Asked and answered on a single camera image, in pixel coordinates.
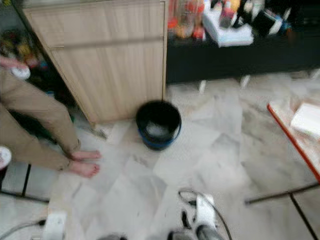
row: table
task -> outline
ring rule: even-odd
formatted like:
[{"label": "table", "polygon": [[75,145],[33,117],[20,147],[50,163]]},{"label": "table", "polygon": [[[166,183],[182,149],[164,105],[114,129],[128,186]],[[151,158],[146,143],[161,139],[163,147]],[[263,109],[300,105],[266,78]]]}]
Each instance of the table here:
[{"label": "table", "polygon": [[[320,103],[320,101],[315,101],[314,99],[305,99],[302,102],[309,102],[313,104]],[[302,209],[300,208],[298,202],[294,197],[295,194],[300,194],[305,191],[318,188],[320,186],[320,141],[312,139],[311,137],[296,131],[290,126],[290,122],[296,110],[302,102],[292,97],[291,99],[271,102],[267,105],[267,109],[273,116],[275,121],[279,124],[281,129],[284,131],[286,136],[289,138],[291,143],[300,153],[305,163],[308,165],[308,167],[314,174],[317,181],[306,186],[290,189],[284,192],[278,192],[270,195],[261,196],[258,198],[246,199],[244,203],[246,205],[251,205],[266,200],[290,197],[292,203],[294,204],[296,210],[301,216],[304,224],[308,228],[313,239],[319,240],[315,231],[308,222],[308,219],[306,218],[305,214],[303,213]]]}]

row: cable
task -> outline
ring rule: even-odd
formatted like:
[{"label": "cable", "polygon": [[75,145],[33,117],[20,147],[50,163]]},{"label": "cable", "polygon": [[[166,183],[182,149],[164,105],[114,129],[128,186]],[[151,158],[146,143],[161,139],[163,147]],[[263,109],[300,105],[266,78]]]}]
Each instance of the cable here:
[{"label": "cable", "polygon": [[39,221],[35,221],[35,222],[27,222],[27,223],[22,223],[18,226],[14,226],[13,228],[11,228],[10,230],[8,230],[7,232],[5,232],[4,234],[0,235],[0,240],[3,240],[5,238],[7,238],[8,236],[10,236],[11,234],[15,233],[16,231],[20,230],[20,229],[24,229],[27,227],[31,227],[31,226],[35,226],[35,225],[39,225],[39,226],[44,226],[46,224],[46,220],[45,219],[41,219]]},{"label": "cable", "polygon": [[224,229],[225,229],[225,231],[226,231],[226,234],[228,235],[229,240],[233,240],[232,237],[231,237],[230,230],[229,230],[229,228],[228,228],[228,225],[227,225],[224,217],[223,217],[222,214],[218,211],[218,209],[207,199],[207,197],[206,197],[203,193],[198,192],[198,191],[194,191],[194,190],[188,189],[188,188],[183,188],[183,189],[181,189],[181,190],[178,192],[178,195],[179,195],[180,199],[181,199],[183,202],[185,202],[185,203],[187,203],[187,204],[189,204],[189,205],[192,205],[192,206],[196,206],[196,201],[188,201],[188,200],[186,200],[186,199],[181,195],[181,193],[191,193],[191,194],[194,194],[194,195],[196,195],[196,196],[197,196],[197,195],[200,195],[201,197],[203,197],[203,199],[214,209],[214,211],[216,212],[216,214],[217,214],[217,215],[219,216],[219,218],[221,219],[222,224],[223,224],[223,226],[224,226]]}]

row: wooden cabinet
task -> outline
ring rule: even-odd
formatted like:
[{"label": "wooden cabinet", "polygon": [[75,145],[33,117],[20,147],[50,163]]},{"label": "wooden cabinet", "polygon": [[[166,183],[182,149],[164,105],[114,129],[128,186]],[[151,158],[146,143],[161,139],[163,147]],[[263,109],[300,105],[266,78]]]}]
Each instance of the wooden cabinet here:
[{"label": "wooden cabinet", "polygon": [[53,50],[65,83],[92,123],[130,118],[162,98],[163,42]]},{"label": "wooden cabinet", "polygon": [[167,2],[111,0],[24,10],[91,124],[132,118],[164,95]]}]

